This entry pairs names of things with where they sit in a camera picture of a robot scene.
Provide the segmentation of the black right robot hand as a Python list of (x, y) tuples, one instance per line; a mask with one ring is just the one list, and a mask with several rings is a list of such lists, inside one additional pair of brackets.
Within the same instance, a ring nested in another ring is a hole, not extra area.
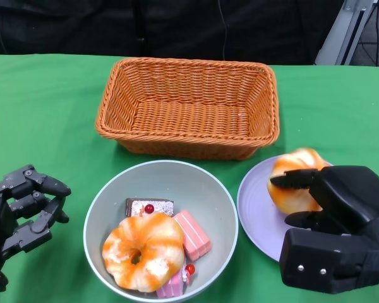
[(379, 224), (379, 176), (365, 166), (336, 165), (298, 169), (271, 177), (282, 189), (306, 189), (320, 211), (297, 211), (285, 223), (297, 228), (328, 234), (362, 234)]

